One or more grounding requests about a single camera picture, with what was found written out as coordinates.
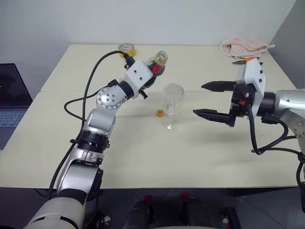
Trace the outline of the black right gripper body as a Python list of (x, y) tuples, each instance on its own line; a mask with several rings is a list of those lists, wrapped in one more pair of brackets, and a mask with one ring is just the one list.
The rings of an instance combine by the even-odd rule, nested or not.
[(231, 106), (229, 111), (229, 123), (230, 127), (234, 127), (237, 117), (244, 117), (247, 115), (246, 106), (248, 104), (253, 105), (256, 89), (251, 84), (235, 84), (233, 94), (231, 98)]

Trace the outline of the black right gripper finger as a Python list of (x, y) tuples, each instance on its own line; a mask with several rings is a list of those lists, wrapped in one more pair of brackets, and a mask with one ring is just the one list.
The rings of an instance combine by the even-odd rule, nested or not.
[(235, 89), (236, 81), (211, 81), (201, 87), (212, 92), (229, 92)]
[(216, 110), (196, 109), (196, 110), (193, 110), (193, 113), (201, 118), (204, 118), (206, 120), (213, 121), (213, 122), (225, 123), (227, 125), (230, 122), (229, 114), (219, 113)]

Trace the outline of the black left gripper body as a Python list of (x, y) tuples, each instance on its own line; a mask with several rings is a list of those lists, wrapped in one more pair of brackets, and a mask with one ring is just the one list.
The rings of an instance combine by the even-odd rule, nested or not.
[(158, 74), (153, 74), (152, 78), (140, 89), (140, 95), (143, 97), (143, 99), (146, 99), (148, 97), (144, 90), (150, 88), (155, 83), (155, 80), (158, 76)]

